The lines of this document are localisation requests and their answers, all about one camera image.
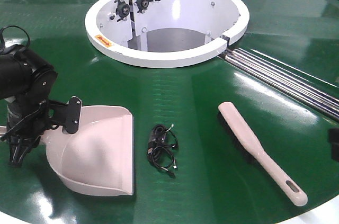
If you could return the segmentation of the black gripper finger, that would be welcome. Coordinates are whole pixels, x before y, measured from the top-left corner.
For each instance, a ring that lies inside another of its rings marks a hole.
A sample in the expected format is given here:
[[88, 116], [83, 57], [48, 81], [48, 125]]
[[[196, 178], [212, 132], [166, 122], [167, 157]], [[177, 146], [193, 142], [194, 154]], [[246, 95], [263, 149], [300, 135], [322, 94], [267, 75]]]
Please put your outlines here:
[[331, 158], [338, 162], [338, 128], [331, 128], [328, 130], [328, 142], [331, 145]]

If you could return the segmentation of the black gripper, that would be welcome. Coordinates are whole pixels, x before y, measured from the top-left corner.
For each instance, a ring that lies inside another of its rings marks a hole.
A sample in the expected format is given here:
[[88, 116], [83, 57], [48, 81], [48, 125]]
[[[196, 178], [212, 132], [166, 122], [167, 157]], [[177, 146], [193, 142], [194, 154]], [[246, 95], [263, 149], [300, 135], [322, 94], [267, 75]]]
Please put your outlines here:
[[8, 111], [5, 141], [10, 149], [10, 166], [22, 167], [24, 158], [39, 144], [45, 131], [62, 127], [69, 133], [69, 102], [31, 100], [23, 95], [5, 100]]

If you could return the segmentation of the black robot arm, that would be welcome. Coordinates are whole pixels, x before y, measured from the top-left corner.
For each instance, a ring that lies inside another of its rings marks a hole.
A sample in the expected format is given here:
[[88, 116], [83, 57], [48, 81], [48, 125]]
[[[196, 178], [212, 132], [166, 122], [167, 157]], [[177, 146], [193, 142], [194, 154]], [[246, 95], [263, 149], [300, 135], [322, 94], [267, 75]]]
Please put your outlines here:
[[68, 105], [49, 99], [57, 79], [53, 65], [26, 44], [6, 46], [1, 37], [1, 99], [7, 103], [8, 164], [21, 167], [25, 156], [38, 146], [45, 131], [67, 126]]

